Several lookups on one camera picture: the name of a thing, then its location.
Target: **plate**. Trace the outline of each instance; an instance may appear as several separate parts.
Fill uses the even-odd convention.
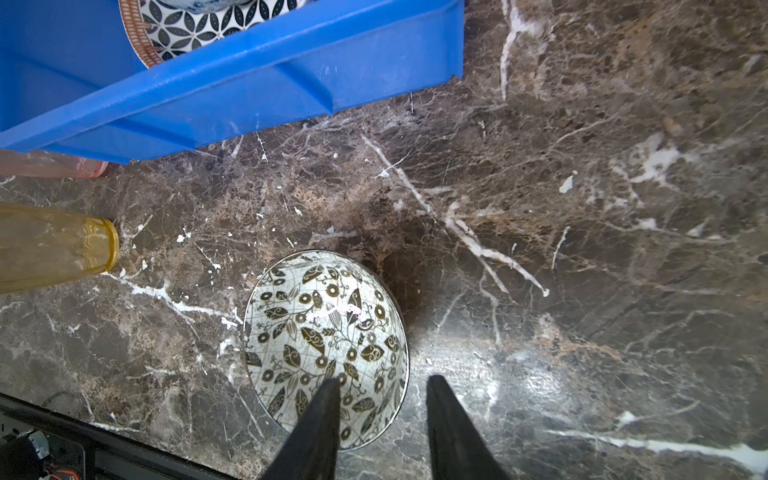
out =
[[[220,38],[304,6],[306,0],[251,0],[194,14],[159,0],[120,0],[123,26],[136,55],[154,67]]]
[[[408,384],[406,335],[395,300],[363,265],[325,250],[289,255],[260,278],[245,322],[251,382],[288,433],[332,377],[341,383],[340,450],[392,423]]]

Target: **patterned bowl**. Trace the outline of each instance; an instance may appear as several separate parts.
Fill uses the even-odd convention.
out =
[[[251,382],[284,430],[334,376],[342,451],[372,442],[392,423],[406,394],[408,346],[397,304],[373,272],[334,252],[294,253],[262,275],[245,320]]]
[[[245,0],[224,2],[225,8],[210,13],[192,13],[161,0],[119,0],[128,40],[148,68],[171,60],[220,38],[247,30],[295,8],[306,0]],[[176,0],[177,3],[188,0]]]

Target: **blue tray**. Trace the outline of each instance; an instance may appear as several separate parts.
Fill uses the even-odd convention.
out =
[[[147,70],[118,0],[6,0],[0,148],[125,164],[462,76],[464,0],[322,0]]]

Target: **bowl rim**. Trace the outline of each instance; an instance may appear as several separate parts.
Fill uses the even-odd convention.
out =
[[[406,325],[402,321],[402,310],[400,309],[400,305],[397,303],[397,299],[395,298],[394,295],[392,295],[392,291],[389,289],[389,287],[386,285],[386,283],[384,283],[382,281],[382,279],[379,277],[379,275],[376,274],[376,272],[374,272],[373,270],[371,270],[367,266],[363,265],[358,260],[353,259],[349,255],[345,255],[344,253],[339,253],[339,252],[335,252],[333,250],[324,250],[324,249],[319,249],[319,248],[309,248],[309,249],[305,249],[305,250],[298,250],[296,252],[289,253],[288,255],[284,256],[283,258],[279,259],[278,261],[272,263],[268,268],[266,268],[264,270],[264,273],[272,270],[275,266],[277,266],[280,263],[288,260],[289,258],[295,257],[297,255],[301,255],[303,253],[314,253],[314,252],[332,253],[333,255],[336,255],[338,257],[342,257],[343,259],[351,260],[355,264],[357,264],[360,267],[362,267],[363,270],[365,270],[369,275],[373,276],[373,278],[378,280],[379,283],[384,287],[384,290],[386,291],[386,294],[389,296],[389,299],[395,305],[395,310],[397,311],[397,316],[398,316],[397,321],[398,321],[398,323],[400,325],[400,328],[402,329],[403,345],[405,347],[405,352],[406,352],[406,386],[403,387],[403,389],[402,389],[402,395],[400,396],[400,401],[398,402],[397,409],[395,409],[395,413],[392,415],[392,418],[389,419],[389,421],[387,422],[386,425],[384,425],[384,428],[381,429],[381,431],[378,434],[376,434],[376,436],[374,436],[373,438],[371,438],[367,442],[361,443],[360,445],[357,445],[357,446],[354,446],[354,447],[349,447],[347,449],[342,449],[342,448],[339,447],[339,453],[352,452],[354,450],[361,449],[362,447],[364,447],[366,445],[370,445],[374,440],[376,440],[378,437],[380,437],[391,426],[391,424],[394,423],[395,418],[397,418],[397,414],[400,413],[400,409],[402,409],[402,404],[406,402],[406,394],[408,393],[408,386],[409,386],[409,383],[410,383],[410,380],[411,380],[411,353],[410,353],[410,348],[409,348],[409,345],[408,345],[408,336],[406,335]],[[250,370],[248,370],[248,364],[246,363],[246,360],[245,360],[245,355],[246,355],[245,348],[244,348],[245,345],[246,345],[246,337],[245,337],[245,322],[246,322],[246,318],[245,318],[245,315],[248,313],[248,309],[250,308],[250,305],[251,305],[250,301],[251,301],[251,299],[253,299],[253,295],[256,293],[256,289],[259,288],[259,286],[261,286],[261,280],[263,278],[264,278],[264,275],[262,274],[261,278],[258,279],[258,281],[256,282],[256,285],[254,285],[253,289],[250,291],[250,295],[248,296],[248,304],[245,307],[245,312],[243,312],[243,328],[240,330],[240,341],[241,341],[241,343],[243,345],[243,355],[241,356],[242,357],[241,360],[242,360],[242,362],[243,362],[243,364],[245,366],[246,371],[248,372],[248,375],[247,375],[248,376],[248,382],[250,383],[250,386],[253,389],[254,393],[256,393],[256,386],[253,384],[253,379],[250,376]],[[266,406],[264,405],[264,402],[261,401],[261,397],[259,396],[258,393],[256,393],[256,400],[258,401],[259,405],[264,410],[264,412],[267,414],[267,416],[269,416],[270,419],[272,419],[272,421],[275,422],[277,424],[277,426],[280,427],[281,430],[283,430],[286,434],[290,435],[291,432],[286,430],[286,428],[283,427],[280,424],[280,422],[275,420],[275,418],[270,415],[270,413],[266,409]]]

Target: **yellow glass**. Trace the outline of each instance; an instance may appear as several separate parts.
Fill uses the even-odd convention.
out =
[[[0,293],[76,280],[111,269],[120,241],[109,220],[0,204]]]

